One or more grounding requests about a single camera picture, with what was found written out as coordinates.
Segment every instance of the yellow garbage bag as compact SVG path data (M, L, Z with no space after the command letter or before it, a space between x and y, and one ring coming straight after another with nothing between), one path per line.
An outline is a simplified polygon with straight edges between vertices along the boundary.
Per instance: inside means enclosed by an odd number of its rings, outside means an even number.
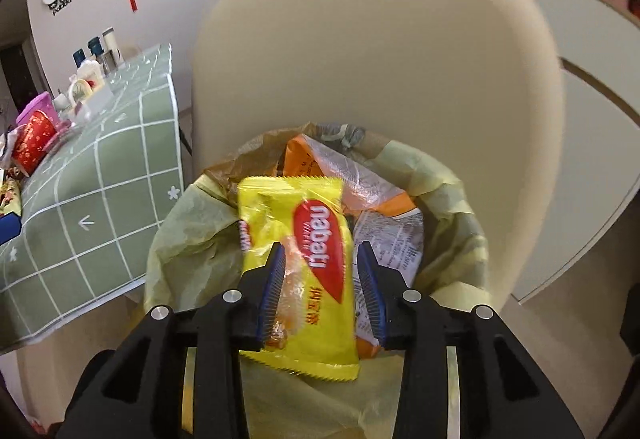
M287 142L300 133L372 170L413 198L423 213L425 232L414 289L460 310L491 305L486 289L486 239L453 172L424 152L374 132L351 125L309 123L252 139L187 188L152 243L146 311L158 304L175 311L200 307L236 286L242 271L238 183L251 175L276 175ZM455 353L449 351L448 356L451 370ZM361 361L357 380L338 383L276 371L241 358L250 435L257 439L389 438L403 361L402 354L382 352ZM188 431L193 426L193 366L194 354L190 354L182 416ZM455 375L450 380L450 406L455 406Z

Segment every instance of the red logo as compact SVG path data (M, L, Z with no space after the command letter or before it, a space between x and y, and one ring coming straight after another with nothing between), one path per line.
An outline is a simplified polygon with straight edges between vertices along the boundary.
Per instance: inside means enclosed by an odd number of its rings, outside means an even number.
M298 249L322 287L342 303L344 252L335 213L321 200L306 200L293 214L293 232Z

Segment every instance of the white bottle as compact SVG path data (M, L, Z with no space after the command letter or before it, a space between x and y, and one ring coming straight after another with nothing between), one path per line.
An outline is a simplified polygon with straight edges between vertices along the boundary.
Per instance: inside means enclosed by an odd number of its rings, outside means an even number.
M71 108L71 102L69 101L69 98L66 94L60 92L59 95L53 98L53 106L55 107L56 112L58 112L59 114L63 114L63 112Z
M102 38L104 38L104 44L107 46L107 50L111 51L113 54L113 61L115 61L116 65L120 67L124 63L124 58L122 57L122 53L118 47L113 27L109 27L105 32L103 32Z

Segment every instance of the dark doorframe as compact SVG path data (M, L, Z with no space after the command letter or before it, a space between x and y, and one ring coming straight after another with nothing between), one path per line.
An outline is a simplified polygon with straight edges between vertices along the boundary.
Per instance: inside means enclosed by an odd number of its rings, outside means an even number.
M0 50L0 67L19 113L38 95L20 44Z

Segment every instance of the red container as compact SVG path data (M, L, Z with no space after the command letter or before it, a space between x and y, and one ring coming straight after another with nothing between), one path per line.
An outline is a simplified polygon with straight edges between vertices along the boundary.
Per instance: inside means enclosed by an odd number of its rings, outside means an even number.
M12 154L14 161L25 174L30 176L34 173L46 155L44 146L55 133L53 123L43 111L36 110L31 114L24 131L15 142Z

